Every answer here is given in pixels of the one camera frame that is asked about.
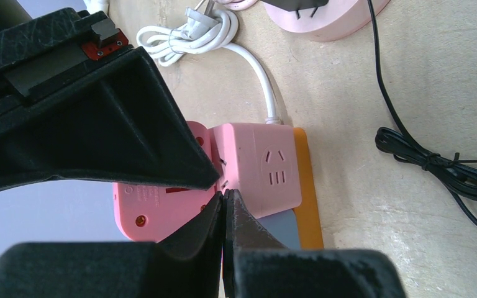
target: white plug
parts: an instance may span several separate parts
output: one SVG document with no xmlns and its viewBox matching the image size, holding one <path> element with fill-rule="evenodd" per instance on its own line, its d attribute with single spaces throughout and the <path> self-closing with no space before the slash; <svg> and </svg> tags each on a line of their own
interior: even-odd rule
<svg viewBox="0 0 477 298">
<path fill-rule="evenodd" d="M 201 14 L 190 7 L 186 10 L 188 22 L 181 31 L 181 36 L 188 40 L 196 40 L 204 36 L 209 29 L 215 27 L 219 22 L 205 14 Z"/>
</svg>

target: pink power strip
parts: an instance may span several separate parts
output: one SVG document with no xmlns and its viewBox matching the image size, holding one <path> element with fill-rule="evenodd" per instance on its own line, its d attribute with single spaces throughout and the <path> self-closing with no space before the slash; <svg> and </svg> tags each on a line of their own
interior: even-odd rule
<svg viewBox="0 0 477 298">
<path fill-rule="evenodd" d="M 135 241 L 162 241 L 186 224 L 216 191 L 238 189 L 256 218 L 301 204 L 293 128 L 274 124 L 224 124 L 208 130 L 188 122 L 220 172 L 207 191 L 114 183 L 114 213 L 120 231 Z"/>
</svg>

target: coiled black cable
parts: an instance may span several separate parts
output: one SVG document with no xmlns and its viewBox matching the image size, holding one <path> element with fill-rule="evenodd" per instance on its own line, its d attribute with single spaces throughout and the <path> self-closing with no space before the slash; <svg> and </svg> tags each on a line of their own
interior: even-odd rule
<svg viewBox="0 0 477 298">
<path fill-rule="evenodd" d="M 370 8 L 372 28 L 374 31 L 376 73 L 379 88 L 390 114 L 400 131 L 397 132 L 386 127 L 381 127 L 376 135 L 376 146 L 385 153 L 393 154 L 397 161 L 421 166 L 423 170 L 429 171 L 436 176 L 450 191 L 465 215 L 477 226 L 477 218 L 471 213 L 460 197 L 462 196 L 477 201 L 477 169 L 464 165 L 464 163 L 477 163 L 477 160 L 459 160 L 459 153 L 455 154 L 454 160 L 441 157 L 438 153 L 423 148 L 407 131 L 398 113 L 396 113 L 385 88 L 381 74 L 378 23 L 372 0 L 368 0 L 368 6 Z"/>
</svg>

